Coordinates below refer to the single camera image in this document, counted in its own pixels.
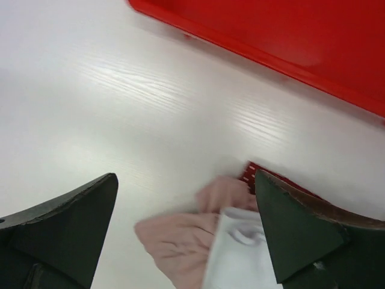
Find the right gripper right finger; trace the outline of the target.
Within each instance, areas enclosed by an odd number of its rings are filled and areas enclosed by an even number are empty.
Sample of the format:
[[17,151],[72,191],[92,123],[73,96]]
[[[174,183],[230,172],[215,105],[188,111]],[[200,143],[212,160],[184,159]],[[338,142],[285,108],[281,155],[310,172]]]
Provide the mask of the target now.
[[343,210],[265,170],[256,202],[284,288],[384,288],[384,222]]

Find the white skirt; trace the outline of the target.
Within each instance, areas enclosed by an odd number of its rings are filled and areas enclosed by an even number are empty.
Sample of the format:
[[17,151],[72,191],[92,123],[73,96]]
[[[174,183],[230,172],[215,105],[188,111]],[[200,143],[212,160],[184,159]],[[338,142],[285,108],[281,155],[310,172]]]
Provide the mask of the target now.
[[221,210],[202,288],[282,288],[278,284],[260,214],[228,207]]

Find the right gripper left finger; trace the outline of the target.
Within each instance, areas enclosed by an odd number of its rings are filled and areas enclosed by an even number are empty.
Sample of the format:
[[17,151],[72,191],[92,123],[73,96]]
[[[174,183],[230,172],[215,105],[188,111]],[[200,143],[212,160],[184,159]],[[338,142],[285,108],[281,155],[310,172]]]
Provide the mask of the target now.
[[107,173],[1,217],[1,288],[90,288],[117,192]]

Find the red plastic tray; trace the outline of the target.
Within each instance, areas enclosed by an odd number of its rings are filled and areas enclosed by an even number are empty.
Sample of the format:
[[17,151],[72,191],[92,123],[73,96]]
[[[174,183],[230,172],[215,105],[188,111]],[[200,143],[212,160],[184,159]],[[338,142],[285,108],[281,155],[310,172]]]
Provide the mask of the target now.
[[383,1],[131,1],[131,6],[384,115]]

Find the pink pleated skirt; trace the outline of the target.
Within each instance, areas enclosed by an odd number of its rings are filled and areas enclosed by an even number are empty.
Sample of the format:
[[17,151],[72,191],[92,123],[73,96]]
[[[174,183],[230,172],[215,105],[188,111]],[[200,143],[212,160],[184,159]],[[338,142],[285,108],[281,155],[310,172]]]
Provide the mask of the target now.
[[236,178],[219,176],[196,193],[196,213],[151,217],[134,230],[157,268],[176,288],[200,288],[220,211],[235,207],[256,211],[249,186]]

